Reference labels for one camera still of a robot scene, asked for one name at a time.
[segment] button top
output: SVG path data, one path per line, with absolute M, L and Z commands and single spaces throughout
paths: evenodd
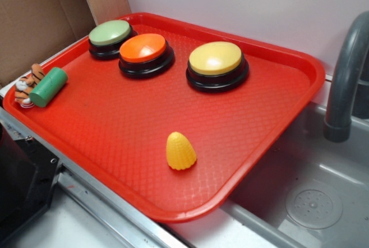
M 159 57 L 167 48 L 165 38 L 156 33 L 144 33 L 124 42 L 119 50 L 126 62 L 142 63 Z
M 221 75 L 234 70 L 242 60 L 241 49 L 230 42 L 210 42 L 190 54 L 191 68 L 202 75 Z
M 130 33 L 130 25 L 125 20 L 111 20 L 92 29 L 89 39 L 97 46 L 110 45 L 124 39 Z

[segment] white wall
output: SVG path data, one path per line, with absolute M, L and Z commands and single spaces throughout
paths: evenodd
M 308 53 L 333 74 L 341 45 L 369 0 L 128 0 L 150 12 Z

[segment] tray rim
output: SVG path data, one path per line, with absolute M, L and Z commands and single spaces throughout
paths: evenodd
M 161 208 L 155 206 L 152 202 L 145 200 L 144 197 L 140 195 L 140 199 L 137 199 L 134 197 L 134 193 L 136 193 L 134 190 L 132 190 L 130 187 L 125 186 L 125 189 L 129 191 L 129 193 L 126 193 L 126 195 L 129 196 L 128 202 L 134 202 L 134 206 L 138 208 L 140 211 L 142 211 L 144 214 L 148 215 L 149 217 L 160 221 L 160 222 L 183 222 L 183 221 L 190 221 L 195 218 L 199 218 L 203 216 L 204 214 L 207 214 L 211 212 L 212 210 L 215 210 L 218 206 L 220 206 L 225 199 L 228 197 L 228 195 L 233 191 L 233 189 L 237 186 L 237 184 L 246 176 L 246 174 L 252 169 L 252 167 L 257 163 L 257 161 L 262 157 L 264 152 L 266 152 L 269 147 L 274 143 L 274 141 L 281 135 L 281 133 L 289 126 L 289 124 L 297 117 L 297 115 L 305 108 L 305 106 L 309 103 L 311 98 L 315 95 L 315 93 L 321 88 L 325 81 L 325 71 L 323 66 L 321 65 L 320 61 L 315 59 L 314 57 L 305 54 L 303 52 L 298 52 L 295 50 L 291 50 L 288 48 L 276 46 L 274 44 L 264 43 L 257 40 L 249 39 L 246 37 L 236 36 L 230 33 L 225 33 L 221 31 L 217 31 L 214 29 L 209 29 L 205 27 L 201 27 L 198 25 L 186 23 L 179 20 L 174 20 L 171 18 L 158 16 L 156 14 L 152 13 L 133 13 L 128 14 L 120 19 L 126 20 L 128 22 L 132 22 L 132 25 L 136 24 L 144 24 L 145 21 L 150 22 L 165 22 L 172 25 L 172 29 L 174 28 L 182 28 L 183 34 L 180 35 L 189 35 L 193 32 L 200 33 L 205 35 L 209 38 L 209 41 L 213 38 L 216 39 L 223 39 L 225 41 L 230 41 L 235 44 L 241 44 L 241 46 L 247 46 L 248 52 L 244 52 L 246 55 L 252 55 L 255 57 L 258 57 L 260 54 L 260 50 L 268 50 L 271 54 L 278 54 L 279 56 L 282 55 L 282 58 L 290 58 L 294 57 L 296 60 L 300 60 L 303 62 L 308 62 L 309 66 L 301 66 L 301 70 L 310 80 L 310 87 L 307 92 L 304 93 L 299 99 L 299 101 L 288 111 L 288 114 L 284 115 L 283 118 L 278 122 L 277 126 L 275 126 L 268 135 L 257 145 L 257 147 L 252 151 L 252 153 L 249 154 L 246 163 L 246 159 L 243 162 L 243 164 L 235 170 L 233 175 L 228 178 L 227 181 L 222 185 L 222 187 L 217 191 L 217 193 L 211 197 L 209 200 L 207 200 L 206 203 L 193 208 L 189 209 L 187 211 L 180 211 L 180 212 L 171 212 L 171 211 L 164 211 Z M 171 30 L 168 30 L 168 28 L 162 28 L 165 31 L 170 32 Z M 79 55 L 82 55 L 88 50 L 88 36 L 82 38 L 81 40 L 77 41 L 76 43 L 72 44 L 69 48 L 67 48 L 65 51 L 61 52 L 59 55 L 57 55 L 55 58 L 50 59 L 49 61 L 45 62 L 43 64 L 43 68 L 45 72 L 48 72 L 52 67 L 60 67 L 67 65 L 70 61 L 72 61 L 74 58 L 78 57 Z M 11 97 L 14 95 L 13 88 L 7 92 L 7 94 L 4 97 L 3 106 L 4 109 L 9 112 L 11 115 L 13 115 L 15 118 L 17 118 L 19 121 L 21 121 L 23 124 L 25 124 L 27 127 L 35 131 L 37 134 L 39 134 L 41 137 L 44 137 L 45 135 L 48 135 L 47 138 L 44 138 L 47 140 L 52 146 L 54 146 L 56 149 L 59 149 L 61 152 L 63 152 L 64 147 L 66 144 L 59 140 L 57 137 L 51 136 L 46 130 L 44 130 L 42 127 L 38 127 L 37 124 L 34 124 L 34 122 L 30 121 L 25 114 L 22 113 L 22 111 L 19 111 L 18 109 L 14 108 L 12 106 Z M 67 147 L 67 150 L 74 154 L 79 154 L 77 151 L 73 151 L 73 147 Z M 81 164 L 78 161 L 72 160 L 75 163 L 77 163 L 79 166 Z M 105 170 L 100 170 L 98 166 L 96 166 L 95 163 L 91 162 L 87 163 L 89 165 L 86 167 L 86 164 L 84 164 L 85 167 L 82 167 L 83 169 L 88 169 L 87 172 L 96 172 L 99 170 L 100 174 L 99 177 L 105 176 L 105 173 L 107 172 Z M 142 205 L 151 204 L 153 205 L 150 209 L 142 209 Z

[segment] green cylinder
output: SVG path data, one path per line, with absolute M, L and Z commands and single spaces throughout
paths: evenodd
M 38 107 L 46 107 L 68 80 L 67 74 L 60 68 L 52 68 L 39 84 L 30 92 L 29 98 Z

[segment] tiger plush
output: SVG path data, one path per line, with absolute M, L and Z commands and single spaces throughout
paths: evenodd
M 42 67 L 38 63 L 34 63 L 31 66 L 31 76 L 27 79 L 26 83 L 30 87 L 35 88 L 44 77 L 45 74 Z
M 15 84 L 15 97 L 24 108 L 31 108 L 34 104 L 29 99 L 29 93 L 37 86 L 37 84 L 45 77 L 44 71 L 38 63 L 31 66 L 31 76 L 21 77 Z
M 27 79 L 27 77 L 21 77 L 15 85 L 16 102 L 18 102 L 24 108 L 30 108 L 34 106 L 29 99 L 29 93 L 33 90 L 33 87 L 30 87 L 27 84 Z

